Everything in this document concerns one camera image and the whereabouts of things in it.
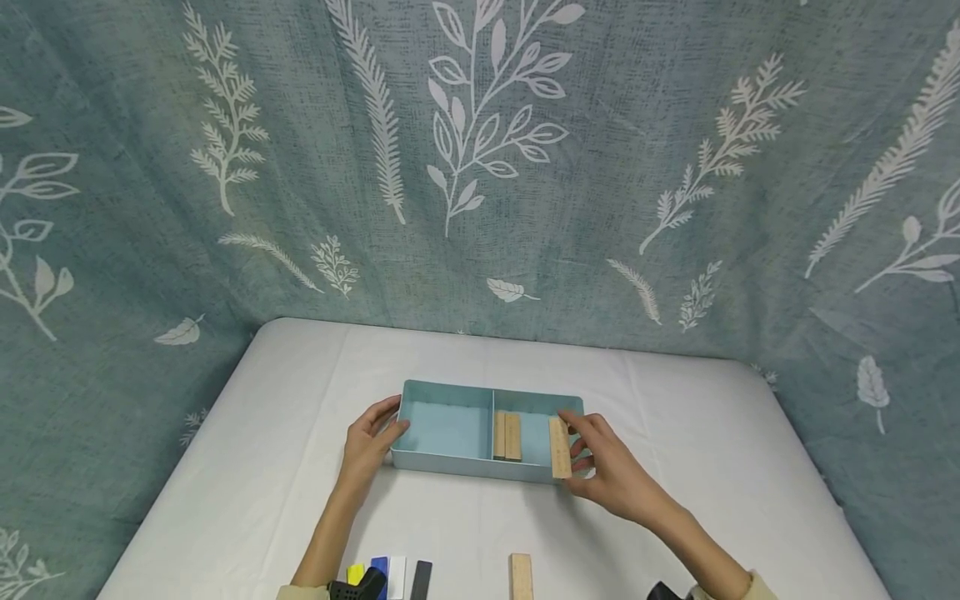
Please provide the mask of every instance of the curtain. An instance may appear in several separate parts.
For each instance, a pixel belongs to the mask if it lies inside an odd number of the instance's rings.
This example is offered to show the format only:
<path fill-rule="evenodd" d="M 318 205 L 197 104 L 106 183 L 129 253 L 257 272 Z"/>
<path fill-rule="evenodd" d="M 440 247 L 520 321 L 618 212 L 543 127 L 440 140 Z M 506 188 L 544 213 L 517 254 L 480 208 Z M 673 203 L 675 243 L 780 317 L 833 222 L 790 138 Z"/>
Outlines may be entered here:
<path fill-rule="evenodd" d="M 91 597 L 289 316 L 753 365 L 960 580 L 947 0 L 0 0 L 0 599 Z"/>

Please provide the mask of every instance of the sleeve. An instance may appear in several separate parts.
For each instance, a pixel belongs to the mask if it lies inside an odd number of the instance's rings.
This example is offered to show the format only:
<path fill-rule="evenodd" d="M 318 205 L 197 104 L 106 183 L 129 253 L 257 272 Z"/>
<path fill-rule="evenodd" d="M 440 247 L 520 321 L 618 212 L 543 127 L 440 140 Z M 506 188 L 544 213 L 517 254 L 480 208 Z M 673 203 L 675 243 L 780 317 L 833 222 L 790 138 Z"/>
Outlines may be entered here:
<path fill-rule="evenodd" d="M 330 600 L 330 594 L 327 593 L 326 586 L 321 588 L 284 586 L 280 588 L 276 600 Z"/>
<path fill-rule="evenodd" d="M 777 600 L 777 596 L 763 583 L 763 579 L 756 571 L 750 571 L 750 579 L 750 589 L 747 590 L 743 600 Z M 712 600 L 705 591 L 700 589 L 700 586 L 692 589 L 689 597 L 693 600 Z"/>

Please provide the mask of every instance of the person's left hand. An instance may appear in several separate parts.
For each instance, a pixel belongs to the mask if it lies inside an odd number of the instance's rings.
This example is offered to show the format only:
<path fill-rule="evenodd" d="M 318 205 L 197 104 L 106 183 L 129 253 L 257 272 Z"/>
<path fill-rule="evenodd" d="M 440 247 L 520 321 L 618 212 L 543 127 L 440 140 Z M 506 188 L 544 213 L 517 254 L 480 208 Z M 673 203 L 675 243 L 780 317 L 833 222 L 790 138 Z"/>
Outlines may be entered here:
<path fill-rule="evenodd" d="M 380 400 L 347 429 L 337 487 L 355 495 L 360 503 L 367 498 L 376 470 L 390 446 L 410 427 L 410 421 L 396 420 L 399 406 L 400 396 Z"/>

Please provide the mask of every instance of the leaf print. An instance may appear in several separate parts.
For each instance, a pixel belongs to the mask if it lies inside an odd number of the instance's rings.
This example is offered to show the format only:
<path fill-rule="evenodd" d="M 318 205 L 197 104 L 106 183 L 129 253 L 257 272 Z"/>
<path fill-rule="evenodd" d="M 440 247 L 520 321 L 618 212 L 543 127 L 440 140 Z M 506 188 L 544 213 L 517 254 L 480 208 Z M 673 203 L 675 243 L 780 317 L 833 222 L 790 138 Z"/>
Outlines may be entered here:
<path fill-rule="evenodd" d="M 20 127 L 34 120 L 29 114 L 20 112 L 16 108 L 0 107 L 0 129 Z"/>
<path fill-rule="evenodd" d="M 464 70 L 460 68 L 460 63 L 451 57 L 436 57 L 430 60 L 430 68 L 433 69 L 437 79 L 447 85 L 468 84 Z"/>
<path fill-rule="evenodd" d="M 0 118 L 3 117 L 3 108 L 0 107 Z M 11 119 L 17 114 L 26 118 L 16 117 L 26 123 L 30 117 L 19 112 L 12 111 Z M 80 193 L 80 190 L 62 181 L 48 180 L 59 175 L 64 175 L 76 166 L 79 155 L 65 152 L 48 152 L 28 155 L 20 160 L 16 172 L 0 187 L 0 204 L 10 194 L 19 194 L 35 200 L 56 200 L 66 196 Z M 3 166 L 3 160 L 0 156 L 0 167 Z M 60 275 L 54 277 L 54 270 L 47 261 L 35 257 L 36 271 L 34 273 L 34 298 L 31 300 L 24 291 L 24 286 L 13 271 L 13 256 L 16 247 L 14 242 L 39 243 L 47 238 L 53 229 L 52 221 L 39 219 L 21 219 L 17 221 L 12 232 L 10 228 L 0 223 L 0 238 L 4 241 L 4 250 L 0 253 L 0 273 L 7 278 L 9 291 L 0 288 L 0 298 L 12 300 L 23 307 L 27 314 L 33 319 L 40 331 L 42 331 L 52 342 L 57 341 L 57 336 L 47 327 L 46 323 L 40 318 L 42 312 L 50 305 L 54 299 L 63 296 L 73 289 L 73 276 L 68 269 L 60 269 Z"/>
<path fill-rule="evenodd" d="M 948 283 L 953 281 L 953 275 L 940 267 L 951 265 L 960 260 L 960 254 L 946 253 L 927 256 L 928 250 L 942 240 L 960 240 L 960 179 L 951 185 L 937 203 L 937 228 L 930 236 L 918 245 L 923 228 L 920 220 L 913 215 L 903 220 L 902 231 L 905 244 L 903 250 L 886 268 L 867 279 L 855 294 L 859 294 L 871 283 L 888 275 L 912 275 L 933 283 Z"/>
<path fill-rule="evenodd" d="M 643 310 L 647 313 L 647 317 L 658 325 L 662 324 L 660 322 L 660 309 L 657 307 L 657 296 L 646 279 L 619 260 L 608 258 L 607 262 L 636 288 L 636 293 L 640 296 L 640 301 L 643 302 Z"/>
<path fill-rule="evenodd" d="M 376 59 L 376 53 L 370 44 L 367 30 L 353 16 L 350 0 L 325 0 L 333 23 L 340 31 L 340 38 L 347 47 L 347 54 L 353 61 L 353 72 L 366 92 L 367 116 L 372 128 L 372 145 L 376 154 L 376 173 L 383 202 L 390 206 L 401 225 L 407 221 L 403 217 L 403 179 L 400 177 L 400 152 L 397 149 L 398 120 L 394 113 L 394 101 L 390 97 L 386 76 Z M 455 78 L 457 73 L 449 71 L 450 65 L 459 69 L 456 61 L 450 57 L 440 57 L 440 64 L 430 62 L 438 77 L 446 75 Z M 463 72 L 459 74 L 461 83 Z"/>
<path fill-rule="evenodd" d="M 450 41 L 464 50 L 469 50 L 467 41 L 464 38 L 464 26 L 460 23 L 460 17 L 457 16 L 456 11 L 443 2 L 434 2 L 433 12 L 437 15 L 437 20 L 440 21 L 440 27 L 444 30 L 446 36 L 450 38 Z"/>
<path fill-rule="evenodd" d="M 805 278 L 810 279 L 813 268 L 839 244 L 853 225 L 883 200 L 883 194 L 916 167 L 933 134 L 946 123 L 946 112 L 956 100 L 960 87 L 960 20 L 953 21 L 947 33 L 947 45 L 933 60 L 930 75 L 917 101 L 910 109 L 897 143 L 886 150 L 871 169 L 870 174 L 853 192 L 830 227 L 810 251 Z"/>
<path fill-rule="evenodd" d="M 856 394 L 861 402 L 876 408 L 876 428 L 880 435 L 886 435 L 880 409 L 890 404 L 890 395 L 883 385 L 883 372 L 876 365 L 873 356 L 860 359 L 860 366 L 856 370 Z"/>
<path fill-rule="evenodd" d="M 490 279 L 488 277 L 487 287 L 489 287 L 490 291 L 496 294 L 498 298 L 507 303 L 520 300 L 521 298 L 539 300 L 539 298 L 534 298 L 533 296 L 525 294 L 523 286 L 519 285 L 518 283 L 508 283 L 502 279 Z"/>
<path fill-rule="evenodd" d="M 499 177 L 502 180 L 511 180 L 519 173 L 516 171 L 514 166 L 509 162 L 504 162 L 503 160 L 492 160 L 490 162 L 482 162 L 480 166 L 487 169 L 491 175 Z"/>
<path fill-rule="evenodd" d="M 163 346 L 184 346 L 193 344 L 200 339 L 200 321 L 205 315 L 201 315 L 196 320 L 185 318 L 179 325 L 170 329 L 163 335 L 158 335 L 154 341 Z"/>
<path fill-rule="evenodd" d="M 584 7 L 580 6 L 579 4 L 568 4 L 550 16 L 546 17 L 545 20 L 554 21 L 555 23 L 560 23 L 561 25 L 569 25 L 573 21 L 576 21 L 583 16 L 584 12 Z"/>
<path fill-rule="evenodd" d="M 222 236 L 217 240 L 218 244 L 226 245 L 239 245 L 246 246 L 247 248 L 254 248 L 256 250 L 262 250 L 268 253 L 273 258 L 280 261 L 280 264 L 286 267 L 287 271 L 293 274 L 297 280 L 302 283 L 304 286 L 310 288 L 315 292 L 320 292 L 325 294 L 324 290 L 317 287 L 317 285 L 306 276 L 306 274 L 300 270 L 300 267 L 297 266 L 297 263 L 293 261 L 289 254 L 280 249 L 277 244 L 269 242 L 262 237 L 257 237 L 256 235 L 249 235 L 247 233 L 229 233 Z"/>
<path fill-rule="evenodd" d="M 350 267 L 350 261 L 340 253 L 340 241 L 337 236 L 326 236 L 326 242 L 321 242 L 320 247 L 311 246 L 313 249 L 313 261 L 317 263 L 317 270 L 320 271 L 333 289 L 338 290 L 349 300 L 348 293 L 353 288 L 351 283 L 356 283 L 359 271 L 355 267 Z"/>
<path fill-rule="evenodd" d="M 24 242 L 42 242 L 47 238 L 50 229 L 54 226 L 51 221 L 39 221 L 38 219 L 23 219 L 13 225 L 13 235 L 11 240 L 23 240 Z"/>
<path fill-rule="evenodd" d="M 444 191 L 444 237 L 449 237 L 450 220 L 454 216 L 479 207 L 485 199 L 482 194 L 463 194 L 461 187 L 471 180 L 468 169 L 479 165 L 496 178 L 515 178 L 518 176 L 516 168 L 505 160 L 493 159 L 493 154 L 516 146 L 527 160 L 548 163 L 549 155 L 540 146 L 559 142 L 568 135 L 567 130 L 554 123 L 543 123 L 532 132 L 524 133 L 533 113 L 533 105 L 526 105 L 514 115 L 506 133 L 500 137 L 500 114 L 487 111 L 497 94 L 512 84 L 527 84 L 536 96 L 547 100 L 565 97 L 560 83 L 543 75 L 563 69 L 572 55 L 553 52 L 541 58 L 540 42 L 531 41 L 544 24 L 567 25 L 584 13 L 579 4 L 557 9 L 561 2 L 554 0 L 539 15 L 534 15 L 537 2 L 531 2 L 529 8 L 526 3 L 521 3 L 516 41 L 512 43 L 508 43 L 505 15 L 500 15 L 503 0 L 477 0 L 473 27 L 469 30 L 464 28 L 460 16 L 449 5 L 433 2 L 434 13 L 446 37 L 458 48 L 466 50 L 469 56 L 468 64 L 448 55 L 429 61 L 433 77 L 427 78 L 427 87 L 440 107 L 433 115 L 434 145 L 446 166 L 433 167 L 442 177 L 430 167 L 427 173 Z M 477 62 L 478 44 L 481 43 L 481 32 L 491 23 L 490 64 L 493 73 L 491 78 L 481 79 L 478 69 L 483 63 Z M 460 96 L 448 94 L 442 84 L 465 85 L 468 92 Z"/>
<path fill-rule="evenodd" d="M 777 391 L 777 372 L 766 371 L 757 363 L 752 363 L 750 366 L 754 371 L 759 373 L 761 377 L 763 377 L 763 380 L 767 382 L 767 386 L 770 388 L 770 391 L 775 393 Z"/>
<path fill-rule="evenodd" d="M 197 437 L 201 425 L 204 424 L 208 412 L 205 408 L 200 409 L 199 413 L 190 413 L 183 421 L 186 424 L 186 431 L 180 436 L 180 445 L 190 445 L 193 439 Z"/>
<path fill-rule="evenodd" d="M 682 333 L 696 327 L 699 320 L 703 319 L 709 308 L 713 306 L 715 293 L 711 280 L 722 264 L 722 260 L 709 263 L 706 273 L 690 281 L 690 293 L 684 296 L 684 301 L 680 305 L 680 325 L 684 328 Z"/>
<path fill-rule="evenodd" d="M 28 564 L 30 546 L 24 543 L 14 553 L 19 538 L 19 531 L 8 535 L 7 530 L 0 527 L 0 600 L 20 600 L 34 586 L 64 574 L 51 575 L 46 563 L 36 559 L 33 565 L 27 566 L 25 576 L 23 567 Z"/>
<path fill-rule="evenodd" d="M 657 216 L 660 224 L 640 244 L 643 254 L 654 238 L 667 229 L 677 228 L 693 217 L 690 204 L 713 195 L 713 188 L 701 185 L 709 175 L 719 177 L 738 177 L 743 173 L 743 164 L 738 159 L 759 152 L 754 144 L 760 140 L 770 141 L 780 134 L 780 126 L 771 122 L 776 109 L 786 109 L 798 104 L 797 99 L 806 90 L 804 82 L 790 82 L 772 87 L 782 70 L 781 55 L 773 55 L 757 68 L 756 77 L 741 77 L 731 91 L 731 103 L 742 106 L 743 112 L 737 116 L 732 108 L 721 108 L 717 117 L 717 132 L 723 138 L 715 151 L 709 138 L 704 138 L 697 153 L 697 175 L 693 177 L 693 166 L 684 170 L 684 182 L 674 191 L 666 191 L 657 204 Z"/>
<path fill-rule="evenodd" d="M 263 128 L 243 125 L 259 115 L 260 108 L 250 103 L 250 98 L 256 91 L 253 79 L 241 74 L 240 67 L 232 60 L 239 50 L 239 47 L 230 41 L 233 33 L 227 31 L 223 23 L 218 23 L 211 38 L 200 15 L 193 10 L 189 2 L 183 3 L 183 16 L 189 30 L 183 34 L 187 51 L 200 63 L 196 67 L 198 77 L 213 92 L 212 98 L 204 99 L 204 107 L 229 136 L 228 141 L 216 127 L 202 123 L 201 129 L 207 145 L 191 150 L 190 158 L 201 171 L 217 180 L 220 187 L 220 206 L 232 217 L 233 209 L 227 197 L 227 184 L 253 181 L 258 179 L 258 175 L 249 168 L 231 171 L 230 164 L 235 159 L 263 162 L 260 153 L 242 148 L 240 140 L 247 137 L 255 141 L 265 141 L 270 136 Z"/>

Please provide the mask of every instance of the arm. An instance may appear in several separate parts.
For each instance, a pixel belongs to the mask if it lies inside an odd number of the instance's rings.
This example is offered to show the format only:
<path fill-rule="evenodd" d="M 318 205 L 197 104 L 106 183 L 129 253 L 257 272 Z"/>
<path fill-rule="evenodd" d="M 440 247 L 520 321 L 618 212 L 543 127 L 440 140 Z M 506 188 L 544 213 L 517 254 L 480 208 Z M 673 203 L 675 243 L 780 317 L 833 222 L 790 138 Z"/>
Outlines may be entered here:
<path fill-rule="evenodd" d="M 410 427 L 410 421 L 396 420 L 399 405 L 400 396 L 381 400 L 348 428 L 340 476 L 291 586 L 318 588 L 337 578 L 350 528 L 367 499 L 376 471 L 390 446 Z"/>
<path fill-rule="evenodd" d="M 580 440 L 570 448 L 570 456 L 576 458 L 585 449 L 590 451 L 574 463 L 573 470 L 596 469 L 589 479 L 565 480 L 574 495 L 649 529 L 716 600 L 741 600 L 747 595 L 752 583 L 750 573 L 647 473 L 603 417 L 581 417 L 566 411 L 560 416 L 571 432 L 580 434 Z"/>

